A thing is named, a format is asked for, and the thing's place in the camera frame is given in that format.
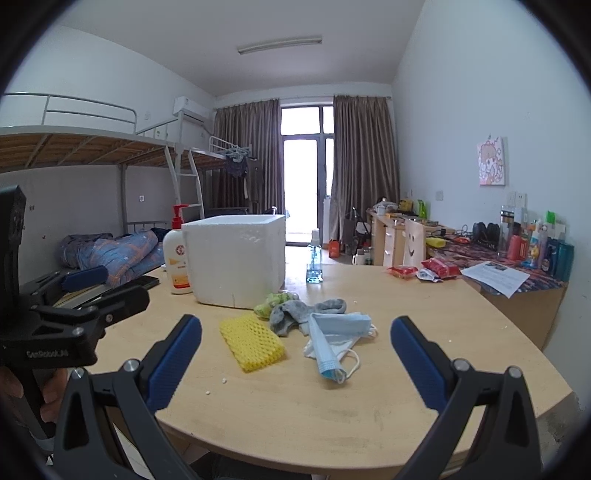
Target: yellow mesh sponge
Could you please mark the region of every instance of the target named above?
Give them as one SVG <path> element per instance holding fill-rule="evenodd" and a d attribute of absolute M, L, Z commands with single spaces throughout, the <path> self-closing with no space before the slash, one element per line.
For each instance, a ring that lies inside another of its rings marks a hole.
<path fill-rule="evenodd" d="M 245 372 L 271 365 L 285 353 L 279 337 L 258 320 L 253 312 L 223 320 L 220 322 L 220 333 Z"/>

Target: chair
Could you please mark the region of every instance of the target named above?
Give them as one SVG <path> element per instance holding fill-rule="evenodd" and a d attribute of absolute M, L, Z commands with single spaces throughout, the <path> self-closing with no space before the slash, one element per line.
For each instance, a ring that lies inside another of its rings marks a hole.
<path fill-rule="evenodd" d="M 406 220 L 404 222 L 404 260 L 407 267 L 423 267 L 421 262 L 425 260 L 425 226 L 422 223 Z"/>

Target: person's leg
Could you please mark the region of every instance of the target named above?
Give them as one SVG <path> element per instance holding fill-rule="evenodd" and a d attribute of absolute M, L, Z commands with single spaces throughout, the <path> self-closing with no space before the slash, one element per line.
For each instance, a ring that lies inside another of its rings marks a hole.
<path fill-rule="evenodd" d="M 311 475 L 304 473 L 283 472 L 250 463 L 234 460 L 216 453 L 208 453 L 191 468 L 204 480 L 311 480 Z"/>

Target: brown curtain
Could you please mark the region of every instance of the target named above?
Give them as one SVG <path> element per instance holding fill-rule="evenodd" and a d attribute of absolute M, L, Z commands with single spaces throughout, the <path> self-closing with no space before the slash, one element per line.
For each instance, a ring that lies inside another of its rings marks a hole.
<path fill-rule="evenodd" d="M 335 172 L 330 198 L 330 238 L 343 236 L 345 216 L 365 216 L 379 197 L 398 201 L 392 119 L 385 98 L 336 96 Z"/>
<path fill-rule="evenodd" d="M 257 211 L 272 206 L 284 211 L 283 151 L 281 148 L 281 107 L 278 99 L 229 106 L 217 111 L 214 135 L 241 147 L 252 146 L 252 156 L 263 169 Z M 212 177 L 214 208 L 248 206 L 242 178 L 235 179 L 225 171 Z"/>

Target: fluorescent light fixture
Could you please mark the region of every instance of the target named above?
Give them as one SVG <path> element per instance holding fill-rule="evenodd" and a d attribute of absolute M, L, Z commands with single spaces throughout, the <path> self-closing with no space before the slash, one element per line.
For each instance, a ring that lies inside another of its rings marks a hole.
<path fill-rule="evenodd" d="M 298 38 L 283 38 L 281 40 L 273 40 L 263 43 L 255 43 L 253 45 L 246 45 L 238 47 L 238 53 L 244 55 L 245 53 L 253 53 L 255 51 L 273 50 L 274 48 L 297 47 L 299 45 L 321 45 L 322 37 L 298 37 Z"/>

